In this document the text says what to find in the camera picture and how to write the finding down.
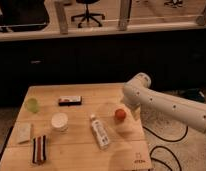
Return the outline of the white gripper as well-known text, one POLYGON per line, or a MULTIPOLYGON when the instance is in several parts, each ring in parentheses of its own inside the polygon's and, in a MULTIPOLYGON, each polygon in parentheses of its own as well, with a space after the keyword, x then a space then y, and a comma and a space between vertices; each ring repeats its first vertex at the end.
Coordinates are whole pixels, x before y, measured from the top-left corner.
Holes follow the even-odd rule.
POLYGON ((126 97, 123 97, 121 102, 130 110, 133 119, 138 120, 140 117, 140 104, 133 103, 126 97))

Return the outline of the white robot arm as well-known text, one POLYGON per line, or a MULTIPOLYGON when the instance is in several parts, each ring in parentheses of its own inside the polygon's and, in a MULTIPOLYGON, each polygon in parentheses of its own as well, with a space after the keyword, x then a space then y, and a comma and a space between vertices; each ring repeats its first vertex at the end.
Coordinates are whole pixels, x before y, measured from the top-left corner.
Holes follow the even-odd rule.
POLYGON ((151 78, 138 73, 122 87, 122 103, 135 111, 144 104, 206 135, 206 104, 150 89, 151 78))

